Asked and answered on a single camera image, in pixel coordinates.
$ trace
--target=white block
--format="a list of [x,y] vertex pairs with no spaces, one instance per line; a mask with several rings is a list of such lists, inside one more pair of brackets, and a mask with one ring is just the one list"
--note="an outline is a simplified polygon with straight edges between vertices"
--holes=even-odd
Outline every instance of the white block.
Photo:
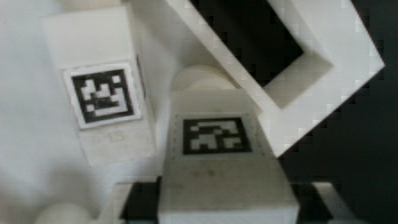
[[[69,105],[75,107],[73,122],[89,164],[98,166],[144,158],[155,152],[153,115],[144,98],[126,7],[57,15],[45,18],[43,24],[55,75],[62,85],[69,87],[66,103],[71,101]],[[114,83],[112,77],[103,81],[108,74],[100,78],[92,75],[117,69],[132,73],[132,77],[124,77],[124,89],[117,87],[123,83]],[[87,80],[78,88],[71,79],[80,75],[87,75],[82,76]],[[133,115],[130,113],[114,119],[112,116],[126,112],[130,104],[135,108]],[[94,113],[89,116],[98,119],[91,120],[92,123],[87,123],[87,116],[82,116],[85,110],[87,114]]]
[[[190,106],[185,105],[172,111],[158,210],[162,224],[293,224],[297,221],[299,204],[290,182],[251,106],[240,102],[249,100],[244,96],[242,90],[183,91],[174,94],[172,105],[194,102],[201,106],[188,110]],[[213,98],[222,99],[222,111],[213,107]],[[197,129],[188,128],[187,120],[196,119],[201,119],[194,122],[199,129],[206,129],[208,136],[219,134],[208,132],[219,127],[229,133],[222,134],[224,140],[229,137],[236,140],[224,142],[222,146],[206,136],[201,140],[208,143],[208,152],[203,154],[187,153],[187,149],[197,152],[196,143],[187,147],[188,140],[197,139],[190,134],[199,133]]]
[[196,35],[190,42],[199,41],[206,47],[261,108],[261,126],[279,156],[384,67],[352,2],[268,1],[304,55],[265,87],[240,65],[190,1],[165,2]]

